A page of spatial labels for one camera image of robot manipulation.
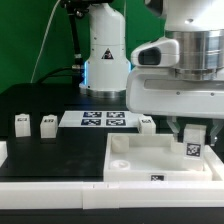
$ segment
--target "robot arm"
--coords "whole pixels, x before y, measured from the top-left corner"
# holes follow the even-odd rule
[[[77,18],[83,18],[91,4],[111,3],[113,0],[61,0],[62,8],[71,8]]]
[[[223,126],[224,1],[145,3],[154,14],[166,16],[165,35],[132,53],[136,68],[128,78],[129,110],[211,118]],[[214,128],[211,136],[218,129]]]

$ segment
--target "green backdrop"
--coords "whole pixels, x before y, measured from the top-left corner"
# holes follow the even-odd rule
[[[111,6],[126,14],[127,57],[137,46],[163,35],[164,21],[154,17],[143,0],[114,0]],[[56,0],[7,0],[0,3],[0,92],[13,84],[29,83],[47,22]],[[89,56],[89,20],[77,21],[81,50]],[[73,64],[70,25],[58,7],[36,80],[45,73]]]

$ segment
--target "cable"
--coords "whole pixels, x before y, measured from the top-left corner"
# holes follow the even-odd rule
[[[54,18],[55,11],[56,11],[58,5],[60,4],[60,1],[61,1],[61,0],[58,0],[58,1],[56,2],[55,6],[54,6],[54,8],[53,8],[53,10],[52,10],[52,12],[51,12],[51,16],[50,16],[49,21],[48,21],[48,24],[47,24],[47,28],[46,28],[46,31],[45,31],[45,34],[44,34],[44,39],[43,39],[43,41],[42,41],[42,45],[41,45],[41,49],[40,49],[40,53],[39,53],[39,55],[38,55],[38,57],[37,57],[37,61],[36,61],[36,64],[35,64],[35,67],[34,67],[34,70],[33,70],[33,74],[32,74],[32,78],[31,78],[30,83],[33,83],[33,81],[34,81],[34,77],[35,77],[35,75],[36,75],[36,70],[37,70],[37,67],[38,67],[38,64],[39,64],[41,55],[42,55],[42,53],[43,53],[44,45],[45,45],[45,43],[46,43],[46,39],[47,39],[49,30],[50,30],[50,27],[51,27],[51,23],[52,23],[52,20],[53,20],[53,18]]]
[[[58,77],[74,77],[75,74],[70,74],[70,75],[51,75],[48,77],[45,77],[45,79],[40,80],[40,82],[38,81],[38,84],[42,84],[46,79],[48,78],[58,78]]]
[[[57,76],[63,76],[63,75],[55,75],[58,72],[62,71],[73,71],[72,67],[64,67],[64,68],[58,68],[55,69],[49,73],[47,73],[45,76],[43,76],[41,79],[39,79],[36,83],[40,84],[42,83],[45,79],[50,78],[50,77],[57,77]]]

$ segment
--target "black sticker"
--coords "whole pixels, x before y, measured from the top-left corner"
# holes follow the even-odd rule
[[[45,119],[44,122],[45,123],[53,123],[54,122],[54,119]]]
[[[164,175],[151,175],[151,181],[164,181]]]
[[[107,126],[126,126],[126,121],[124,119],[107,119]]]
[[[83,117],[102,117],[102,112],[91,112],[91,111],[88,111],[88,112],[84,112],[84,115]]]
[[[108,118],[125,118],[124,112],[107,112]]]
[[[201,155],[201,145],[187,143],[187,156],[200,157]]]
[[[100,119],[83,119],[82,126],[100,126],[101,120]]]
[[[112,53],[111,53],[111,51],[110,51],[109,48],[107,48],[107,50],[106,50],[106,52],[104,53],[102,59],[106,59],[106,60],[113,60],[113,59],[114,59],[114,58],[113,58],[113,55],[112,55]]]
[[[17,121],[27,121],[27,118],[18,118]]]

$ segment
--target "white robot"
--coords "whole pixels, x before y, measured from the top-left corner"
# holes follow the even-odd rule
[[[130,62],[126,58],[125,19],[108,3],[113,0],[61,0],[67,10],[74,42],[75,65],[82,73],[80,92],[93,97],[125,96]],[[90,57],[83,63],[75,18],[90,16]]]
[[[102,98],[124,96],[130,72],[125,19],[107,3],[90,6],[89,14],[91,55],[85,63],[81,93]]]
[[[164,115],[174,133],[176,116],[214,119],[212,143],[224,118],[224,1],[145,0],[166,19],[164,37],[132,53],[127,84],[130,111]]]

